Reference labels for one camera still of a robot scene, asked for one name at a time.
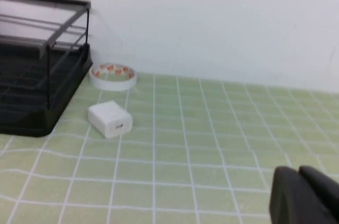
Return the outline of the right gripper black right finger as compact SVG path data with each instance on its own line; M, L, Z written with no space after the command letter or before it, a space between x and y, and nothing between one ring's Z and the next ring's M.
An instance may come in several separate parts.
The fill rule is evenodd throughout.
M338 182L311 166L300 166L299 174L338 222Z

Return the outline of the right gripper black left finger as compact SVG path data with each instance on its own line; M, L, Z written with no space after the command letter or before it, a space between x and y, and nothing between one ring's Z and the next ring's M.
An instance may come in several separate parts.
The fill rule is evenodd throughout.
M299 170L274 170L269 212L272 223L335 223Z

